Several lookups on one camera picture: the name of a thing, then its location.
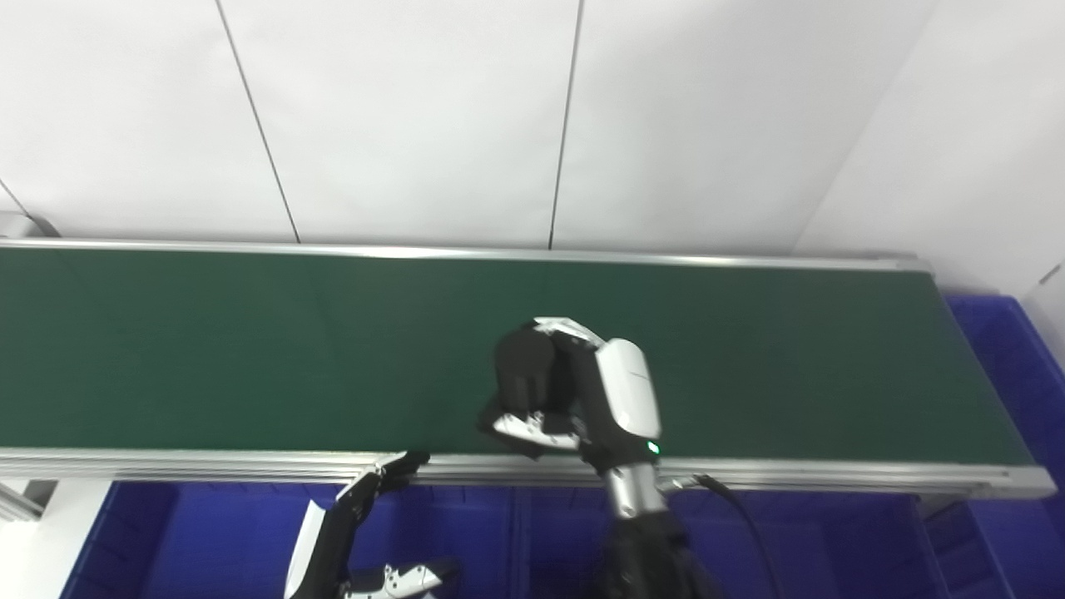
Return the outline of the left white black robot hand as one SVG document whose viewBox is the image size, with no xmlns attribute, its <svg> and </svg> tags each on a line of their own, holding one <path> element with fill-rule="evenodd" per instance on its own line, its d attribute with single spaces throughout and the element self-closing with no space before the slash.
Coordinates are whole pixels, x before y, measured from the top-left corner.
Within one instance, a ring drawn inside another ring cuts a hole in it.
<svg viewBox="0 0 1065 599">
<path fill-rule="evenodd" d="M 308 501 L 290 554 L 283 597 L 452 598 L 461 573 L 456 558 L 349 568 L 356 533 L 376 500 L 409 485 L 429 459 L 424 451 L 390 454 L 353 477 L 330 507 Z"/>
</svg>

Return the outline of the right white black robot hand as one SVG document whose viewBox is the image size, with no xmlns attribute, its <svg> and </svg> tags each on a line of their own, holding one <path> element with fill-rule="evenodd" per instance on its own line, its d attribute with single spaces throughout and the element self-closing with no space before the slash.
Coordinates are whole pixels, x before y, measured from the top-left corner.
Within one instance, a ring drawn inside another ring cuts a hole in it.
<svg viewBox="0 0 1065 599">
<path fill-rule="evenodd" d="M 659 462 L 661 416 L 644 353 L 574 319 L 536 317 L 492 354 L 496 389 L 477 428 L 537 460 L 572 451 L 597 473 Z"/>
</svg>

